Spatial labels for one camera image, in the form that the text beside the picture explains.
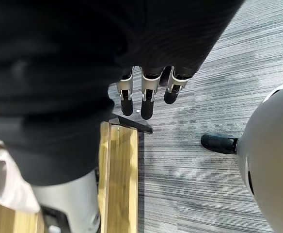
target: gray carpet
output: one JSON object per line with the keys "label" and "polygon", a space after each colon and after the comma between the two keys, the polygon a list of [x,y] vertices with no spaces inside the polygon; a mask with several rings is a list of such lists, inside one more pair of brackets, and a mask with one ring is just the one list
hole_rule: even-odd
{"label": "gray carpet", "polygon": [[[141,108],[134,73],[134,113]],[[248,0],[178,100],[167,105],[160,87],[154,128],[140,152],[140,233],[272,232],[245,188],[237,157],[205,150],[205,132],[240,136],[263,98],[283,84],[283,0]],[[121,115],[115,85],[114,112]]]}

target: wooden board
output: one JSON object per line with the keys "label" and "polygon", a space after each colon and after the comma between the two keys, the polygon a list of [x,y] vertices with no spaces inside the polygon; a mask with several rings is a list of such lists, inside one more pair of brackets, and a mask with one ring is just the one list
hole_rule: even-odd
{"label": "wooden board", "polygon": [[107,232],[108,193],[110,177],[111,124],[102,122],[99,145],[98,206],[101,213],[101,232]]}
{"label": "wooden board", "polygon": [[111,129],[107,233],[136,233],[138,214],[138,132]]}
{"label": "wooden board", "polygon": [[30,215],[0,205],[0,233],[43,233],[41,215]]}

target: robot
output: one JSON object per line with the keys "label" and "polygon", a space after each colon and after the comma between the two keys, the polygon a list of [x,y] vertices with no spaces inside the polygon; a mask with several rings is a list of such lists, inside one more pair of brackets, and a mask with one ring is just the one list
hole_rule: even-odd
{"label": "robot", "polygon": [[283,233],[283,85],[254,111],[241,138],[206,133],[202,145],[237,154],[243,181],[276,233]]}

